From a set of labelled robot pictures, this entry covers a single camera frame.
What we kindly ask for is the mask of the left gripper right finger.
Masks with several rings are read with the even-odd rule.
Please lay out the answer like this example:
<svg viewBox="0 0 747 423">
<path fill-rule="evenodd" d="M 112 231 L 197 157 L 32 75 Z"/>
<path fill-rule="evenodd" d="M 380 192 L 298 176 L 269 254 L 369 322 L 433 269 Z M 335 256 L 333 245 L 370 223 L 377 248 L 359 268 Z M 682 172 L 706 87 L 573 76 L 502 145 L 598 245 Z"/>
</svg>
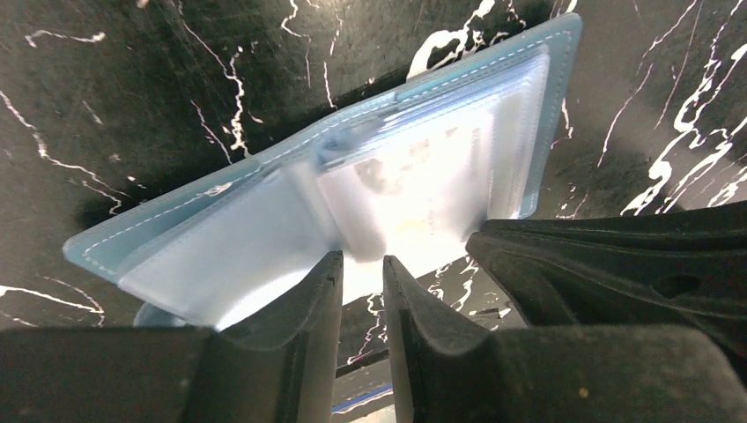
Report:
<svg viewBox="0 0 747 423">
<path fill-rule="evenodd" d="M 746 390 L 706 335 L 672 325 L 487 330 L 383 260 L 400 422 L 743 422 Z"/>
</svg>

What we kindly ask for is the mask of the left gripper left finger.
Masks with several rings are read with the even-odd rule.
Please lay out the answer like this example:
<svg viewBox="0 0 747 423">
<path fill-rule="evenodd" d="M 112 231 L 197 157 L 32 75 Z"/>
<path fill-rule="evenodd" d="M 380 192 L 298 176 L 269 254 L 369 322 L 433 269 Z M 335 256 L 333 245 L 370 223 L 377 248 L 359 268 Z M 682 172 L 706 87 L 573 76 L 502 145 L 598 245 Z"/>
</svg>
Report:
<svg viewBox="0 0 747 423">
<path fill-rule="evenodd" d="M 47 328 L 1 335 L 4 422 L 328 422 L 344 259 L 222 331 Z"/>
</svg>

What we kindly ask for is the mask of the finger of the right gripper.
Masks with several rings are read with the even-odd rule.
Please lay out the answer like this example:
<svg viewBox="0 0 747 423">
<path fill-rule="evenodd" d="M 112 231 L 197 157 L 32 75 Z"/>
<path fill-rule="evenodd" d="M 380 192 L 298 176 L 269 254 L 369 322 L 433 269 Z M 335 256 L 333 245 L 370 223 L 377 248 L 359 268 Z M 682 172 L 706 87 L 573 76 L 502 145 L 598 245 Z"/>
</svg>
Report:
<svg viewBox="0 0 747 423">
<path fill-rule="evenodd" d="M 531 326 L 688 326 L 746 375 L 743 202 L 633 217 L 489 220 L 466 249 Z"/>
</svg>

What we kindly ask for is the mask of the blue card holder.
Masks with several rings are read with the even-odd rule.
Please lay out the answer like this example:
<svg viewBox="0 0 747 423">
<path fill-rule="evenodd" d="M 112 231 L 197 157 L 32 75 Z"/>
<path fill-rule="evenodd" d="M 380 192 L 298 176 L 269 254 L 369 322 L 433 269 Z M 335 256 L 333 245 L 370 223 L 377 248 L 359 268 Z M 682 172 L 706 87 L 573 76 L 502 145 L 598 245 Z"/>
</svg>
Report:
<svg viewBox="0 0 747 423">
<path fill-rule="evenodd" d="M 117 215 L 65 258 L 185 323 L 222 330 L 344 254 L 343 302 L 465 255 L 489 219 L 530 216 L 583 28 L 568 12 L 337 110 Z"/>
</svg>

